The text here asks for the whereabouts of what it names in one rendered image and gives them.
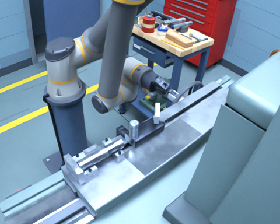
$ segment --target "black joint cap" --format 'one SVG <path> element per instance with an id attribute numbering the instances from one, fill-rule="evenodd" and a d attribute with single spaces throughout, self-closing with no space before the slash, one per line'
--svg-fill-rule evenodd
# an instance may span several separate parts
<path id="1" fill-rule="evenodd" d="M 108 113 L 107 107 L 104 105 L 104 103 L 100 100 L 99 97 L 94 95 L 94 96 L 92 96 L 91 101 L 92 101 L 93 107 L 96 109 L 97 112 L 99 112 L 100 114 Z"/>
<path id="2" fill-rule="evenodd" d="M 60 37 L 50 41 L 45 47 L 45 58 L 47 61 L 59 61 L 69 56 L 76 47 L 73 38 Z"/>

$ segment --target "blue lid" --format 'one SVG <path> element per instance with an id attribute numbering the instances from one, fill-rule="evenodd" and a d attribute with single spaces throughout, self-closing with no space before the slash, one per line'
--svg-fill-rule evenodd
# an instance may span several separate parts
<path id="1" fill-rule="evenodd" d="M 160 32 L 168 32 L 168 28 L 164 27 L 164 26 L 158 26 L 157 30 Z"/>

